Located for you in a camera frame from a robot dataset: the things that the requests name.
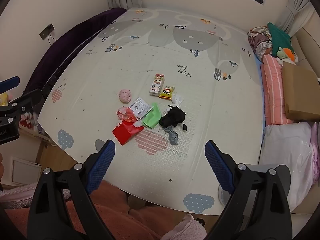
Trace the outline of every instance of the purple velvet cover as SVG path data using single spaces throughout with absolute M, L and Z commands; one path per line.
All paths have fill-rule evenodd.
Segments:
M 42 57 L 23 93 L 28 93 L 37 88 L 42 90 L 59 67 L 58 75 L 61 75 L 75 56 L 95 37 L 95 33 L 98 34 L 99 30 L 107 27 L 126 11 L 123 8 L 113 8 L 102 12 L 79 23 L 61 36 Z

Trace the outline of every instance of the curtain tieback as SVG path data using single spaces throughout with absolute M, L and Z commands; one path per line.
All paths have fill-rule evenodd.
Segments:
M 297 10 L 293 8 L 290 4 L 287 4 L 287 8 L 292 12 L 293 15 L 297 14 Z

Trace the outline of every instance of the person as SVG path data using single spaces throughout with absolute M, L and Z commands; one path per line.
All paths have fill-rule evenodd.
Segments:
M 0 153 L 0 180 L 4 173 L 1 163 Z M 172 209 L 152 204 L 139 210 L 130 209 L 127 194 L 106 181 L 101 182 L 90 198 L 116 240 L 203 240 L 207 234 L 191 214 L 185 214 L 183 221 L 176 225 L 177 212 Z M 66 205 L 75 230 L 85 233 L 73 202 L 67 201 Z M 29 208 L 5 211 L 26 236 Z

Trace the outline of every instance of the silver screw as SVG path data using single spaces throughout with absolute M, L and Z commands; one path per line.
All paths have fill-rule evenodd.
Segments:
M 247 166 L 245 166 L 244 164 L 240 163 L 240 164 L 238 165 L 238 168 L 239 168 L 239 170 L 241 170 L 241 171 L 245 171 L 245 169 L 247 168 Z
M 50 169 L 50 168 L 45 168 L 45 169 L 43 170 L 43 173 L 44 173 L 44 174 L 49 174 L 49 173 L 50 173 L 50 171 L 51 171 L 51 169 Z
M 274 176 L 274 175 L 277 174 L 276 170 L 274 170 L 274 169 L 270 169 L 270 170 L 269 170 L 269 173 L 270 173 L 272 176 Z
M 77 163 L 75 166 L 73 166 L 73 168 L 77 171 L 81 170 L 82 169 L 82 164 L 81 163 Z

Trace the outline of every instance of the power socket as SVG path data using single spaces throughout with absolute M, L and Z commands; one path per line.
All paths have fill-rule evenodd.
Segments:
M 49 33 L 51 33 L 54 30 L 54 27 L 52 25 L 52 23 L 50 23 L 42 32 L 40 32 L 40 37 L 44 40 Z

